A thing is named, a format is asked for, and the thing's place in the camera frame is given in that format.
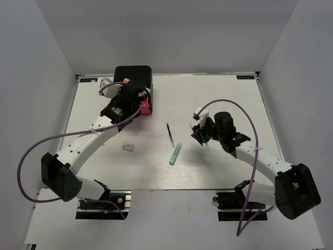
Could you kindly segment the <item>pink top drawer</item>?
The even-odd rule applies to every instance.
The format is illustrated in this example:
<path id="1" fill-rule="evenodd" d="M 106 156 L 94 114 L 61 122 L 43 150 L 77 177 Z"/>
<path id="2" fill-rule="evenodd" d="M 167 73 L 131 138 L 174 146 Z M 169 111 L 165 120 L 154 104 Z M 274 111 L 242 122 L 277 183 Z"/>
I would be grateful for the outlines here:
<path id="1" fill-rule="evenodd" d="M 141 101 L 141 104 L 143 104 L 143 107 L 140 111 L 140 115 L 146 116 L 152 114 L 152 101 L 151 96 L 145 96 L 145 98 Z"/>

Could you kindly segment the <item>green highlighter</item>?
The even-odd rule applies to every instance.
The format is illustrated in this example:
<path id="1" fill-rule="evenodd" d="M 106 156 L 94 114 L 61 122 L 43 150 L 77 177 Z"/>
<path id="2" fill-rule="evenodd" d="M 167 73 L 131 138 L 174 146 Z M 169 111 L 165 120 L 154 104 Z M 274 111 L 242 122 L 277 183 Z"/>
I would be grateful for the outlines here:
<path id="1" fill-rule="evenodd" d="M 181 143 L 177 143 L 177 145 L 176 145 L 176 147 L 174 149 L 174 152 L 173 152 L 173 154 L 171 156 L 171 159 L 169 161 L 169 165 L 174 166 L 174 164 L 175 164 L 175 162 L 177 160 L 177 157 L 178 157 L 178 155 L 180 153 L 181 148 L 182 148 L 182 144 Z"/>

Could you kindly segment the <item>purple pen refill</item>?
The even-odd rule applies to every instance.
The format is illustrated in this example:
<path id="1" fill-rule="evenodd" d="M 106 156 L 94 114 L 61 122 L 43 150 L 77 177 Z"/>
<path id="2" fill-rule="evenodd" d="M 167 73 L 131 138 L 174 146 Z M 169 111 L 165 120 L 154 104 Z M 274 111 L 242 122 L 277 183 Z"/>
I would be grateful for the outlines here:
<path id="1" fill-rule="evenodd" d="M 167 131 L 168 131 L 168 134 L 169 134 L 171 146 L 172 146 L 172 148 L 175 148 L 175 143 L 174 143 L 174 140 L 173 140 L 173 137 L 172 137 L 172 133 L 171 133 L 171 130 L 170 130 L 170 126 L 169 126 L 168 123 L 166 123 L 166 127 L 167 127 Z"/>

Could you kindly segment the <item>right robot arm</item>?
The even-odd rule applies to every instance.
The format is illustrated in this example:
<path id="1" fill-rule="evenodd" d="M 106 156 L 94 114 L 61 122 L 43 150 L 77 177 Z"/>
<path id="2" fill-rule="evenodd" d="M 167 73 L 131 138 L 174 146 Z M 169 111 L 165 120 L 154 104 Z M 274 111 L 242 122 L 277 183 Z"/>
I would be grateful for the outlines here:
<path id="1" fill-rule="evenodd" d="M 256 147 L 251 139 L 236 131 L 228 112 L 218 112 L 213 118 L 198 108 L 193 115 L 198 121 L 191 137 L 201 145 L 215 140 L 222 149 L 266 176 L 271 184 L 245 180 L 233 192 L 219 192 L 214 201 L 219 209 L 259 208 L 265 204 L 276 207 L 282 215 L 294 220 L 321 203 L 321 197 L 310 169 L 304 164 L 293 165 Z"/>

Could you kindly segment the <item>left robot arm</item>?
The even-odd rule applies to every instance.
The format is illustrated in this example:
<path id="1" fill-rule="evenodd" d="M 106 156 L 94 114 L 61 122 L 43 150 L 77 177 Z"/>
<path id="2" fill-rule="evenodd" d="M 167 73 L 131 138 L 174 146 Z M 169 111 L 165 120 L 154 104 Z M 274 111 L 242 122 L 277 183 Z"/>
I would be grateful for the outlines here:
<path id="1" fill-rule="evenodd" d="M 92 200 L 99 208 L 106 207 L 110 202 L 109 188 L 100 181 L 81 178 L 78 173 L 105 142 L 140 115 L 150 92 L 140 81 L 121 83 L 117 95 L 101 110 L 89 130 L 57 153 L 42 157 L 42 182 L 64 202 L 77 197 Z"/>

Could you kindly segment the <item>black drawer cabinet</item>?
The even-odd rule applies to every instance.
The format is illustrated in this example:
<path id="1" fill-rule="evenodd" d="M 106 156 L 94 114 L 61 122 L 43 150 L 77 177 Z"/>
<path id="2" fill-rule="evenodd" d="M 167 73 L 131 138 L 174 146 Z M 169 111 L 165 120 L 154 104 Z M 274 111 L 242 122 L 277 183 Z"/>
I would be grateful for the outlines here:
<path id="1" fill-rule="evenodd" d="M 147 65 L 140 66 L 117 66 L 114 71 L 114 82 L 121 82 L 125 78 L 142 82 L 150 90 L 153 111 L 153 82 L 152 68 Z"/>

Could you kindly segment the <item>white staples box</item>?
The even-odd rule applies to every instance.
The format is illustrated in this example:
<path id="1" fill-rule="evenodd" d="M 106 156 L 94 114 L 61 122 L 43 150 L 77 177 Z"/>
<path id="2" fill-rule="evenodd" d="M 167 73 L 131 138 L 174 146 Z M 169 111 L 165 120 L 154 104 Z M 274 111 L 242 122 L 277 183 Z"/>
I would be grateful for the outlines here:
<path id="1" fill-rule="evenodd" d="M 122 145 L 122 150 L 127 151 L 127 152 L 133 152 L 135 146 L 131 143 L 123 143 Z"/>

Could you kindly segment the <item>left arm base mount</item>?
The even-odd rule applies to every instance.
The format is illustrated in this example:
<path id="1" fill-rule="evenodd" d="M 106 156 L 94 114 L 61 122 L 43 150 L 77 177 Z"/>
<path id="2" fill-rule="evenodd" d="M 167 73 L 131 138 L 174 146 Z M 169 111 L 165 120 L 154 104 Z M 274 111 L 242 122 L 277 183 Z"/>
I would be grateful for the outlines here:
<path id="1" fill-rule="evenodd" d="M 76 219 L 83 220 L 123 220 L 126 219 L 131 206 L 131 191 L 111 191 L 110 203 L 92 203 L 79 199 Z"/>

